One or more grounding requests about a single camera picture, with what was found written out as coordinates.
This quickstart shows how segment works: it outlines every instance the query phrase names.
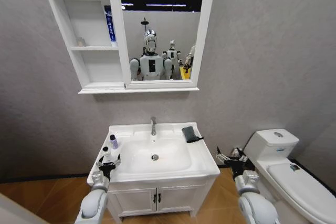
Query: wooden floor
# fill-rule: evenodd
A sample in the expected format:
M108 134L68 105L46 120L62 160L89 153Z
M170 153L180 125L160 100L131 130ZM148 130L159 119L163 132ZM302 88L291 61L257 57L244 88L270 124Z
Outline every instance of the wooden floor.
M188 212L124 218L124 224L244 224L230 169L221 169L196 217ZM86 178L63 178L0 184L0 193L52 224L74 223L83 197L90 191ZM106 210L102 224L114 224Z

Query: mirror frame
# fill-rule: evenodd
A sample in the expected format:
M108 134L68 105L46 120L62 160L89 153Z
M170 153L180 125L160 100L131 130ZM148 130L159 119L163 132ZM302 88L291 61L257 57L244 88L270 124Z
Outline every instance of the mirror frame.
M190 80L155 80L155 81L132 81L130 62L127 49L127 39L125 34L125 26L123 20L123 11L121 7L121 0L111 1L111 6L114 11L113 19L114 25L118 26L120 34L117 34L117 41L119 47L120 63L123 72L123 81L126 89L171 89L176 88L183 91L183 89L190 90L190 88L197 89L198 75L200 73L204 44L209 24L213 0L202 0L200 21L197 29L196 48L193 61L193 68Z

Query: washbasin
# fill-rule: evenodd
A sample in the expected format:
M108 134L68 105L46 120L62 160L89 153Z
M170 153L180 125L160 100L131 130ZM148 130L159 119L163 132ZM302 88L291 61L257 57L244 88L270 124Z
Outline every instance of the washbasin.
M155 136L151 134L150 124L110 126L95 164L103 156L103 147L110 146L109 136L114 134L119 147L111 149L111 156L115 160L120 155L121 163L111 172L110 183L217 176L218 167L204 140L186 142L182 128L188 126L201 137L196 123L159 123L155 126ZM91 169L90 185L92 173L97 170L96 165Z
M163 173L185 170L191 166L187 143L182 137L126 142L120 152L125 173Z

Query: mirror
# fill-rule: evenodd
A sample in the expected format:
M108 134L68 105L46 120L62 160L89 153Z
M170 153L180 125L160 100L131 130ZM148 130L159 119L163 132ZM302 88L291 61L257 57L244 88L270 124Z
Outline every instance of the mirror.
M188 80L202 0L121 0L132 81Z

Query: towel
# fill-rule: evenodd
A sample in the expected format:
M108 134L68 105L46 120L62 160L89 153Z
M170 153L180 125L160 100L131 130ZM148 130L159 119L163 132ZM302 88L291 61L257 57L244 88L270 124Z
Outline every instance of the towel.
M188 143L194 143L198 140L203 139L204 137L198 137L195 135L194 128L192 126L182 128L182 132L185 136L185 139Z

